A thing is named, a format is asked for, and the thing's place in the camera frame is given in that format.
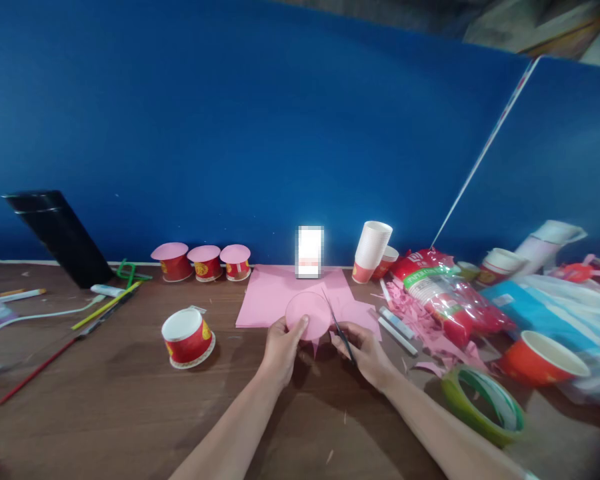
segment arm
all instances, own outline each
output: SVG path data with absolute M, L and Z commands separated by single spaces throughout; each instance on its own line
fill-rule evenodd
M 390 362 L 370 330 L 341 322 L 364 377 L 382 392 L 449 480 L 523 480 L 526 472 L 488 440 L 409 382 Z M 331 342 L 349 358 L 340 337 Z
M 303 318 L 286 333 L 284 317 L 271 326 L 258 372 L 171 480 L 244 478 L 280 391 L 291 379 L 298 341 L 306 327 Z

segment left hand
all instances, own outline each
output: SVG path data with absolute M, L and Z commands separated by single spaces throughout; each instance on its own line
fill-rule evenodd
M 265 356 L 258 373 L 280 389 L 286 387 L 291 380 L 298 342 L 308 324 L 309 317 L 304 315 L 291 331 L 287 331 L 287 320 L 282 317 L 269 328 Z

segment smartphone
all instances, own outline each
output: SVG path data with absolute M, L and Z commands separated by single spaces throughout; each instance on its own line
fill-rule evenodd
M 321 278 L 324 252 L 325 229 L 323 227 L 298 227 L 295 242 L 295 277 Z

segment yellow pencil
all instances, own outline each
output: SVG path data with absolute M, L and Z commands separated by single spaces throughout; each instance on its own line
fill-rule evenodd
M 120 300 L 122 297 L 124 297 L 130 291 L 135 290 L 136 288 L 138 288 L 138 286 L 141 283 L 142 283 L 141 281 L 138 281 L 138 282 L 134 283 L 132 286 L 130 286 L 128 289 L 126 289 L 124 292 L 122 292 L 116 298 L 114 298 L 113 300 L 111 300 L 104 307 L 98 308 L 98 310 L 96 310 L 95 312 L 93 312 L 92 314 L 90 314 L 90 316 L 88 316 L 84 320 L 79 321 L 78 323 L 76 323 L 74 326 L 71 327 L 71 330 L 78 330 L 78 328 L 82 327 L 85 323 L 90 322 L 91 320 L 93 320 L 94 318 L 96 318 L 98 315 L 100 315 L 102 312 L 104 312 L 105 310 L 108 310 L 109 308 L 111 308 L 112 306 L 114 306 L 116 303 L 118 303 L 118 300 Z

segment hand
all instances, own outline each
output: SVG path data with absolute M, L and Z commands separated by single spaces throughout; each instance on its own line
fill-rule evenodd
M 309 317 L 304 315 L 293 329 L 287 332 L 287 320 L 282 317 L 269 327 L 265 356 L 258 373 L 264 375 L 282 390 L 291 380 L 293 362 L 300 337 L 309 324 Z
M 338 322 L 338 325 L 349 340 L 349 346 L 360 373 L 370 384 L 384 393 L 396 378 L 400 378 L 400 372 L 382 350 L 378 339 L 371 330 L 356 323 Z M 329 329 L 337 331 L 335 325 L 330 326 Z M 349 358 L 347 346 L 337 334 L 331 339 L 331 343 L 337 348 L 340 356 Z

